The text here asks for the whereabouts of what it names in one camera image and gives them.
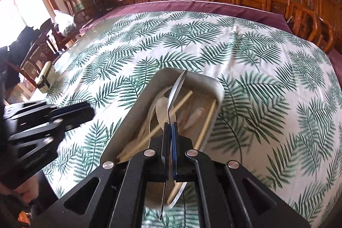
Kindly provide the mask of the person's left hand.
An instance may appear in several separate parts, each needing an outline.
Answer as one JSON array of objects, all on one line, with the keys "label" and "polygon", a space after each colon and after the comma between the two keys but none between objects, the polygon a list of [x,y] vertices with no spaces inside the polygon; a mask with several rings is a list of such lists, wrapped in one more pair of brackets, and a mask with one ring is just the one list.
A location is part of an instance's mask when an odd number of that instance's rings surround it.
[{"label": "person's left hand", "polygon": [[36,199],[39,196],[38,174],[33,175],[15,190],[10,190],[1,183],[1,196],[9,196],[13,193],[20,195],[27,204]]}]

